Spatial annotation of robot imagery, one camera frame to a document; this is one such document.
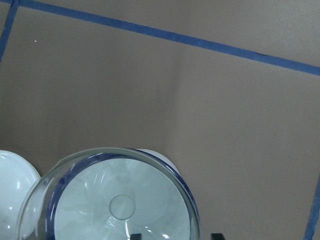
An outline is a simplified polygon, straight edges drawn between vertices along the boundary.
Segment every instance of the transparent bowl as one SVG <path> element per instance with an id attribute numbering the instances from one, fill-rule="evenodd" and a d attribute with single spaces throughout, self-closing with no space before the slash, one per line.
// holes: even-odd
<path id="1" fill-rule="evenodd" d="M 199 240 L 180 174 L 147 152 L 96 148 L 62 159 L 33 187 L 19 240 Z"/>

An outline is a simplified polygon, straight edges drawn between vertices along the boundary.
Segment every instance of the tape strip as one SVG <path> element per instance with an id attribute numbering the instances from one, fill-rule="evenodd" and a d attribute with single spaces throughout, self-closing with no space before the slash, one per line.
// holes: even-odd
<path id="1" fill-rule="evenodd" d="M 14 22 L 18 6 L 19 6 L 19 0 L 13 0 L 9 8 L 8 14 L 6 16 L 3 31 L 0 37 L 0 61 L 5 52 L 5 48 L 10 35 L 10 30 Z"/>
<path id="2" fill-rule="evenodd" d="M 101 24 L 113 28 L 118 28 L 122 30 L 128 30 L 131 32 L 144 34 L 160 39 L 165 39 L 181 44 L 191 45 L 203 49 L 208 49 L 211 51 L 216 51 L 224 54 L 229 54 L 249 60 L 254 60 L 262 62 L 265 64 L 275 65 L 278 67 L 283 67 L 287 69 L 292 69 L 308 74 L 320 76 L 320 67 L 309 65 L 302 62 L 292 61 L 284 59 L 281 57 L 270 56 L 260 54 L 258 52 L 242 49 L 239 47 L 234 47 L 230 45 L 225 45 L 218 42 L 208 41 L 197 37 L 187 36 L 179 33 L 174 33 L 170 31 L 165 31 L 149 26 L 139 25 L 132 22 L 117 20 L 114 18 L 109 18 L 105 16 L 95 15 L 83 11 L 78 11 L 74 9 L 69 9 L 61 6 L 50 5 L 33 0 L 20 0 L 20 6 L 31 8 L 34 10 L 44 11 L 52 14 L 62 15 L 70 18 L 75 18 L 87 22 L 92 22 L 96 24 Z"/>
<path id="3" fill-rule="evenodd" d="M 319 208 L 320 208 L 320 175 L 319 175 L 318 183 L 315 189 L 313 203 L 310 210 L 310 216 L 309 216 L 308 223 L 306 225 L 303 240 L 312 240 L 312 237 L 316 231 L 316 226 L 319 218 Z"/>

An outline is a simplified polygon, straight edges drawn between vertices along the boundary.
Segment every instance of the black object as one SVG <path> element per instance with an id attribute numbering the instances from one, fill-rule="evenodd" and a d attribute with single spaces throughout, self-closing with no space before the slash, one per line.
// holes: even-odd
<path id="1" fill-rule="evenodd" d="M 131 234 L 130 240 L 142 240 L 142 234 L 141 233 Z"/>
<path id="2" fill-rule="evenodd" d="M 211 233 L 211 240 L 226 240 L 222 233 Z"/>

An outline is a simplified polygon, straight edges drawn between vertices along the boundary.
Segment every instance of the blue rim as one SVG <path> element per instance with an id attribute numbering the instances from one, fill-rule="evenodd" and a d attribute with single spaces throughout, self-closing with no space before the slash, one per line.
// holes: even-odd
<path id="1" fill-rule="evenodd" d="M 195 220 L 197 221 L 197 223 L 199 223 L 199 213 L 198 213 L 195 199 L 194 199 L 189 187 L 187 186 L 186 182 L 182 179 L 182 177 L 170 165 L 168 165 L 166 162 L 164 162 L 160 158 L 158 158 L 150 153 L 144 152 L 142 150 L 136 150 L 136 149 L 130 149 L 130 150 L 133 150 L 137 153 L 143 153 L 149 157 L 152 157 L 154 160 L 158 161 L 160 164 L 162 164 L 164 167 L 166 167 L 167 169 L 169 169 L 171 171 L 171 173 L 177 178 L 177 180 L 183 186 L 185 192 L 187 193 L 186 195 L 188 196 L 189 201 L 190 201 L 190 203 L 193 207 L 193 210 L 195 212 L 195 218 L 196 218 Z M 45 214 L 46 240 L 56 240 L 56 237 L 55 237 L 55 216 L 56 216 L 58 202 L 59 202 L 64 190 L 66 189 L 68 184 L 72 181 L 72 179 L 74 179 L 84 169 L 86 169 L 94 164 L 97 164 L 97 163 L 100 163 L 103 161 L 107 161 L 107 160 L 111 160 L 111 159 L 132 159 L 132 160 L 141 161 L 141 159 L 138 159 L 138 158 L 135 158 L 135 157 L 132 157 L 129 155 L 125 155 L 125 154 L 103 153 L 103 149 L 102 149 L 102 152 L 93 154 L 89 157 L 86 157 L 86 158 L 80 160 L 78 163 L 76 163 L 73 167 L 71 167 L 64 174 L 64 176 L 58 181 L 58 183 L 55 186 L 55 188 L 50 196 L 50 199 L 48 201 L 48 207 L 46 209 L 46 214 Z"/>

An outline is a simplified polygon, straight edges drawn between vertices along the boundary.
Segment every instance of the gray surface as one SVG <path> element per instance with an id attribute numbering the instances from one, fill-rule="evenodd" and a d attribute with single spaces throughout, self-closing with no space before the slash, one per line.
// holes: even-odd
<path id="1" fill-rule="evenodd" d="M 319 0 L 40 0 L 320 66 Z"/>
<path id="2" fill-rule="evenodd" d="M 9 4 L 0 2 L 0 36 L 6 22 L 9 7 Z"/>
<path id="3" fill-rule="evenodd" d="M 203 240 L 303 238 L 320 77 L 22 7 L 0 72 L 0 148 L 40 173 L 93 147 L 152 149 L 188 183 Z"/>

